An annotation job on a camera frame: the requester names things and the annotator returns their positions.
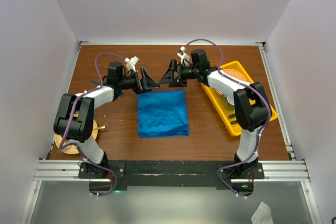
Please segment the blue cloth napkin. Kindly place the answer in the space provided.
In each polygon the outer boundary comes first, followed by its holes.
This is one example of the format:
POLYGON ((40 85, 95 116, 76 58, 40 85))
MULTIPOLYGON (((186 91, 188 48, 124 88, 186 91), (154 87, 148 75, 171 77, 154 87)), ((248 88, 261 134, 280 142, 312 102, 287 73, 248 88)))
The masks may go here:
POLYGON ((139 94, 137 112, 140 138, 189 135, 183 90, 139 94))

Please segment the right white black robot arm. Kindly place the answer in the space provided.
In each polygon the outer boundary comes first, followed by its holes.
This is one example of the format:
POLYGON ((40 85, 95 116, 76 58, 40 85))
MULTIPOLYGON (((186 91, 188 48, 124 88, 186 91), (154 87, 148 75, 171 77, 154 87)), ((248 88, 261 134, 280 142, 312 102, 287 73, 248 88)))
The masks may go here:
POLYGON ((241 81, 219 67, 211 66, 204 49, 193 50, 191 55, 187 55, 185 47, 182 47, 177 55, 180 61, 171 60, 160 83, 169 87, 185 87, 188 80, 196 79, 226 95, 228 102, 234 106, 241 135, 234 163, 219 171, 223 173, 227 169, 239 178, 246 178, 258 163, 261 135, 272 115, 263 85, 241 81))

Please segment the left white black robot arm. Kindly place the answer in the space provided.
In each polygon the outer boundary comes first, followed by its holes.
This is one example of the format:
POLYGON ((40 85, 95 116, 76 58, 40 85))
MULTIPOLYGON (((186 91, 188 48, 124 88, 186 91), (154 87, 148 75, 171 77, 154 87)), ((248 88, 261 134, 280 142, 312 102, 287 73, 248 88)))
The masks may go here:
POLYGON ((96 88, 80 94, 62 95, 54 122, 54 133, 62 137, 59 150, 76 147, 93 175, 97 178, 106 175, 114 178, 105 151, 92 135, 94 111, 115 101, 123 90, 140 94, 159 87, 143 67, 137 72, 135 64, 131 62, 126 66, 118 61, 109 63, 105 79, 96 88))

